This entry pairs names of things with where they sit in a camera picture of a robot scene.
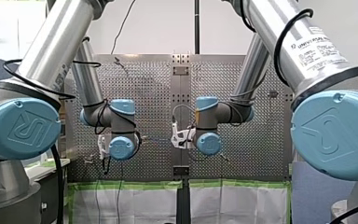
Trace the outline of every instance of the perforated metal panel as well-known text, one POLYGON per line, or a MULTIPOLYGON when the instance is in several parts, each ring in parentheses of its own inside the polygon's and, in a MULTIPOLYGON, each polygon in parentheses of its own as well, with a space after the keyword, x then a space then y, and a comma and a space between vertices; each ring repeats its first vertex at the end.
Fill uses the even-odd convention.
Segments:
MULTIPOLYGON (((192 161, 187 159, 183 150, 172 148, 172 107, 179 103, 194 106, 196 98, 202 95, 228 100, 244 57, 192 55, 188 76, 172 74, 172 68, 177 65, 172 57, 118 55, 121 65, 114 56, 96 57, 96 61, 103 64, 98 69, 98 75, 104 97, 109 100, 133 99, 139 131, 149 139, 143 143, 136 157, 123 162, 124 178, 171 180, 174 165, 189 164, 190 178, 285 179, 291 155, 288 132, 291 97, 290 91, 276 78, 273 67, 268 69, 266 80, 258 90, 254 120, 239 128, 219 125, 223 156, 192 161), (271 91, 279 93, 278 97, 269 97, 271 91), (187 102, 187 94, 190 95, 190 102, 187 102)), ((73 102, 66 104, 67 154, 73 159, 68 172, 69 180, 119 179, 120 162, 111 161, 109 174, 103 175, 98 160, 97 136, 93 128, 84 126, 78 119, 82 107, 76 85, 71 76, 68 78, 66 90, 77 96, 73 102)), ((184 116, 186 109, 183 108, 181 113, 180 121, 186 125, 190 122, 184 119, 188 118, 184 116)), ((204 158, 196 149, 191 150, 190 154, 197 160, 204 158)))
MULTIPOLYGON (((194 107, 199 96, 217 96, 229 100, 243 63, 241 56, 192 56, 191 102, 194 107)), ((220 124, 223 155, 204 159, 197 151, 191 154, 190 178, 246 178, 281 180, 288 176, 287 150, 283 139, 286 102, 289 94, 277 76, 273 66, 267 71, 264 83, 257 92, 255 117, 240 127, 220 124), (277 98, 270 92, 276 91, 277 98)))
MULTIPOLYGON (((171 158, 171 56, 97 56, 96 61, 103 65, 97 70, 103 89, 103 96, 112 99, 132 99, 135 101, 136 123, 141 135, 151 137, 146 140, 136 157, 123 162, 124 178, 129 180, 172 179, 171 158)), ((94 129, 79 121, 82 109, 73 80, 67 83, 77 96, 66 104, 68 112, 67 132, 72 135, 72 151, 76 153, 70 166, 70 181, 86 181, 96 178, 121 178, 120 162, 111 161, 108 175, 102 174, 102 164, 98 158, 97 136, 94 129)))

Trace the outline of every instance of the robotic arm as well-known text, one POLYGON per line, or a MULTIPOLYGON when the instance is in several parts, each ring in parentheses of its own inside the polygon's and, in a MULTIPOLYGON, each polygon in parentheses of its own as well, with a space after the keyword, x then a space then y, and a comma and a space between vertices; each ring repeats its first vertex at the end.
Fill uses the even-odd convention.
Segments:
POLYGON ((313 11, 300 10, 295 0, 227 1, 256 33, 230 101, 199 97, 195 132, 185 140, 214 155, 221 148, 218 123, 251 120, 255 89, 272 55, 278 76, 295 94, 291 134, 296 149, 320 172, 358 180, 358 66, 312 24, 313 11))
MULTIPOLYGON (((58 95, 72 61, 87 62, 91 51, 84 35, 108 0, 57 1, 17 70, 17 77, 0 81, 0 160, 26 160, 50 149, 61 129, 58 95)), ((126 160, 139 145, 134 102, 103 99, 95 69, 75 63, 74 76, 84 106, 82 121, 111 127, 109 153, 126 160)))

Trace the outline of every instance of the sticker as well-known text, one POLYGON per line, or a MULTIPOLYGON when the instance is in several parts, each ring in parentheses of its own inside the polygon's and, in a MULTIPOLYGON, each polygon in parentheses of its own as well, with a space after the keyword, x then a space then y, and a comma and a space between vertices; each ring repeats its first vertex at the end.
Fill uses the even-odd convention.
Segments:
POLYGON ((57 78, 53 84, 53 89, 55 91, 60 91, 63 85, 63 82, 65 81, 66 75, 68 75, 68 66, 65 64, 62 65, 62 69, 57 75, 57 78))
POLYGON ((320 70, 332 63, 347 62, 347 59, 341 56, 336 46, 323 33, 304 37, 291 46, 299 63, 307 71, 320 70))
POLYGON ((311 26, 310 27, 310 30, 315 34, 315 35, 324 35, 324 30, 322 30, 321 28, 319 27, 316 27, 316 26, 311 26))

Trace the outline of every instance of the white wall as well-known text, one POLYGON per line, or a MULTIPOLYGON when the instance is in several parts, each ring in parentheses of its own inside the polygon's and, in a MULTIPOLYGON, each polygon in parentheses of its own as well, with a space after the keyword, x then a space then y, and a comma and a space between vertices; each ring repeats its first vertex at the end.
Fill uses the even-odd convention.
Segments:
MULTIPOLYGON (((88 35, 97 54, 110 53, 132 1, 109 3, 88 35)), ((200 0, 200 52, 245 54, 252 33, 229 3, 200 0)), ((117 41, 115 53, 194 53, 194 0, 137 0, 117 41)))
POLYGON ((358 0, 299 0, 313 8, 313 20, 324 29, 341 53, 358 65, 358 0))
POLYGON ((22 58, 45 20, 44 2, 0 2, 0 59, 22 58))

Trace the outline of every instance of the blue joint cap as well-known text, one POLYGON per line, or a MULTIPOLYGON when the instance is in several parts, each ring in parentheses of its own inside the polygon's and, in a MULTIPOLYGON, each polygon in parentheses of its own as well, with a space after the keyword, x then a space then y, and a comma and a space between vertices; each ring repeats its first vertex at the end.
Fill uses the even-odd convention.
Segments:
POLYGON ((135 145, 127 137, 116 137, 109 144, 109 154, 117 161, 127 160, 133 154, 135 145))
POLYGON ((56 109, 35 98, 0 105, 0 159, 28 160, 49 150, 61 132, 56 109))
POLYGON ((220 136, 215 133, 205 133, 197 140, 197 149, 204 155, 213 156, 222 149, 220 136))
POLYGON ((87 125, 87 126, 92 126, 90 125, 87 121, 86 121, 86 117, 84 115, 84 109, 82 109, 80 111, 80 121, 84 124, 84 125, 87 125))
POLYGON ((316 170, 358 181, 358 92, 310 96, 296 109, 291 134, 299 154, 316 170))
POLYGON ((135 102, 133 102, 133 100, 112 100, 110 102, 110 108, 124 115, 135 115, 135 102))
POLYGON ((201 96, 197 98, 196 108, 198 111, 207 110, 218 104, 217 97, 215 96, 201 96))
POLYGON ((251 121, 255 117, 255 109, 251 106, 251 112, 249 113, 249 117, 246 122, 251 121))

